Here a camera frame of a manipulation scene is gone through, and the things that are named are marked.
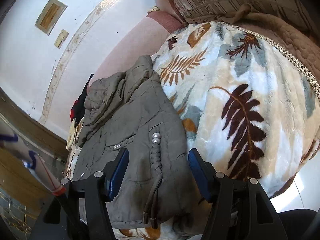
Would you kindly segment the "grey quilted hooded jacket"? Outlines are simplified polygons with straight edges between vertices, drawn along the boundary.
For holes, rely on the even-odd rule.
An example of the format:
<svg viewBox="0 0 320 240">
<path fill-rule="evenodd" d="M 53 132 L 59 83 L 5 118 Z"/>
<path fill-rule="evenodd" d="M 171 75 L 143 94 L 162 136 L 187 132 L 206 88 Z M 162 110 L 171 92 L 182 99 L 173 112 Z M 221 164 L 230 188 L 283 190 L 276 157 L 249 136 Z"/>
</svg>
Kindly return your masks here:
<svg viewBox="0 0 320 240">
<path fill-rule="evenodd" d="M 200 200 L 187 163 L 185 130 L 149 55 L 125 72 L 92 83 L 84 103 L 73 178 L 85 179 L 129 151 L 129 165 L 107 209 L 118 229 L 190 226 Z"/>
</svg>

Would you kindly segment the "yellow cloth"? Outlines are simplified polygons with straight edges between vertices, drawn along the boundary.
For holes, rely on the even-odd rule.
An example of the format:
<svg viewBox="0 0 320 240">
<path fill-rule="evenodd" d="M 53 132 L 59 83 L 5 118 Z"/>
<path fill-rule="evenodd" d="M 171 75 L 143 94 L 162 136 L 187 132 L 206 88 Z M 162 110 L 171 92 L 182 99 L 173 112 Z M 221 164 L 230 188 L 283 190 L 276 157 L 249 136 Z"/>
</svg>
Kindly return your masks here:
<svg viewBox="0 0 320 240">
<path fill-rule="evenodd" d="M 67 144 L 66 144 L 66 149 L 68 151 L 72 150 L 72 145 L 75 142 L 76 134 L 77 134 L 77 129 L 75 124 L 75 119 L 73 119 L 69 128 L 69 134 L 68 134 Z"/>
</svg>

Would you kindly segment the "black garment pile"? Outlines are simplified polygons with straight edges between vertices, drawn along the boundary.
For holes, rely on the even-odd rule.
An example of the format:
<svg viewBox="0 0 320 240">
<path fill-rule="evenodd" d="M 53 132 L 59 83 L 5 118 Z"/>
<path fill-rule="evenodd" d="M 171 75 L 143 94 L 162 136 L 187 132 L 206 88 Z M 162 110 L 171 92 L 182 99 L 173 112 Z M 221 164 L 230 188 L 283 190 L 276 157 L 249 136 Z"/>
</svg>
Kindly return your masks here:
<svg viewBox="0 0 320 240">
<path fill-rule="evenodd" d="M 89 81 L 91 80 L 91 78 L 93 77 L 94 74 L 91 74 L 89 77 L 89 80 L 87 81 L 86 85 L 84 86 L 82 93 L 80 94 L 80 96 L 78 97 L 78 104 L 77 104 L 77 108 L 76 108 L 76 117 L 75 117 L 75 124 L 76 126 L 78 126 L 78 124 L 80 123 L 81 119 L 84 117 L 84 113 L 85 113 L 85 107 L 84 107 L 84 102 L 85 102 L 85 98 L 87 96 L 87 87 L 89 84 Z"/>
</svg>

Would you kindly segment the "red garment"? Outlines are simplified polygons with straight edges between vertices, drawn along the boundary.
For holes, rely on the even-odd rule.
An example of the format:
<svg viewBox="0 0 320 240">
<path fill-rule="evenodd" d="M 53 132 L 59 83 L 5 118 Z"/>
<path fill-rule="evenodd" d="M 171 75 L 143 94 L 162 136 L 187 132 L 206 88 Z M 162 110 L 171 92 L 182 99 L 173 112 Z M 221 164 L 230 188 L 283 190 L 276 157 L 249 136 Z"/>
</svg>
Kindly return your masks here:
<svg viewBox="0 0 320 240">
<path fill-rule="evenodd" d="M 76 108 L 77 108 L 78 100 L 75 100 L 70 112 L 70 119 L 73 121 L 76 117 Z"/>
</svg>

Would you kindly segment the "leaf pattern plush blanket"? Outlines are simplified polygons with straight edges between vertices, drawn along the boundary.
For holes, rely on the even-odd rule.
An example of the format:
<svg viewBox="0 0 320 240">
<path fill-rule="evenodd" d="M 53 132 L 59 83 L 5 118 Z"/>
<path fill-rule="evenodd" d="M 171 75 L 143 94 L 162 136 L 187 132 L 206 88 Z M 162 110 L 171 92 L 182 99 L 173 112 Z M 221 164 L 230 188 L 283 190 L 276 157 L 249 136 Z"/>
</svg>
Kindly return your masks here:
<svg viewBox="0 0 320 240">
<path fill-rule="evenodd" d="M 265 39 L 222 22 L 191 24 L 149 56 L 182 122 L 187 155 L 195 148 L 216 170 L 238 181 L 255 178 L 275 198 L 319 150 L 319 96 Z M 120 238 L 151 231 L 162 239 L 193 237 L 210 210 L 199 196 L 190 226 L 167 220 L 113 228 Z"/>
</svg>

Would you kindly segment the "wooden glass door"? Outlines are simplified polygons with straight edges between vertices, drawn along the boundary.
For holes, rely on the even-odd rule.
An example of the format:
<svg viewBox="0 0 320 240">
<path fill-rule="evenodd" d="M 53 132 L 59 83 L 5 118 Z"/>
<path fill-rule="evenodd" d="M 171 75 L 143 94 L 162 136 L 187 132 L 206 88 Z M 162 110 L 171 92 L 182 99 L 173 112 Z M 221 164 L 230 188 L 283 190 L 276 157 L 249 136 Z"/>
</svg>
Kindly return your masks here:
<svg viewBox="0 0 320 240">
<path fill-rule="evenodd" d="M 55 197 L 65 199 L 61 184 L 63 170 L 56 160 L 65 161 L 64 140 L 31 120 L 4 91 L 1 91 L 1 189 L 19 204 L 9 213 L 8 223 L 24 231 L 28 239 L 51 239 L 37 219 Z"/>
</svg>

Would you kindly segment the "brown quilted sofa cover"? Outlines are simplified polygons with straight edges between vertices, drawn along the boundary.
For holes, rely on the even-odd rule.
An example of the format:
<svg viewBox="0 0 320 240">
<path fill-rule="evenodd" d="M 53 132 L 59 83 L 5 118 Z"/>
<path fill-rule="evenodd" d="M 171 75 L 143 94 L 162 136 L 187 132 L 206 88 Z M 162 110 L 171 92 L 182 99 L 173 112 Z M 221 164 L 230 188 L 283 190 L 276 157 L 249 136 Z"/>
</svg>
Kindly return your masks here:
<svg viewBox="0 0 320 240">
<path fill-rule="evenodd" d="M 284 20 L 243 4 L 238 11 L 226 14 L 186 17 L 188 23 L 225 22 L 265 39 L 276 47 L 310 83 L 319 96 L 319 46 Z"/>
</svg>

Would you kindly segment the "beige wall switch plate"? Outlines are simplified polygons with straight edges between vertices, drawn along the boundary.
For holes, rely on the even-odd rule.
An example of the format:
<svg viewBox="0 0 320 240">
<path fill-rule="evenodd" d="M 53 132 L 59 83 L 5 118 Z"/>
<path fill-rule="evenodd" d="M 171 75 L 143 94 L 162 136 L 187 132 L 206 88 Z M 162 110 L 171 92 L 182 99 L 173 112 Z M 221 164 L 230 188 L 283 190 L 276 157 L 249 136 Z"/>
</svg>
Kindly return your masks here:
<svg viewBox="0 0 320 240">
<path fill-rule="evenodd" d="M 56 46 L 56 48 L 60 49 L 63 42 L 68 37 L 68 35 L 69 35 L 69 33 L 65 29 L 62 29 L 60 34 L 58 35 L 57 39 L 55 40 L 54 46 Z"/>
</svg>

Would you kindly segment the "small framed wall picture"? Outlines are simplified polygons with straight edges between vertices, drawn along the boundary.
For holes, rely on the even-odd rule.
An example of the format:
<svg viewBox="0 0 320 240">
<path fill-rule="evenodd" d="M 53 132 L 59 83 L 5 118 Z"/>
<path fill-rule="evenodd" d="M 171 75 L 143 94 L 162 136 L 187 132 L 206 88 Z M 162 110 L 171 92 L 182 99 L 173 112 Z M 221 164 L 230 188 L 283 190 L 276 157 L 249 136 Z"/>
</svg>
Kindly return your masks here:
<svg viewBox="0 0 320 240">
<path fill-rule="evenodd" d="M 49 0 L 35 22 L 35 27 L 50 35 L 67 5 L 58 0 Z"/>
</svg>

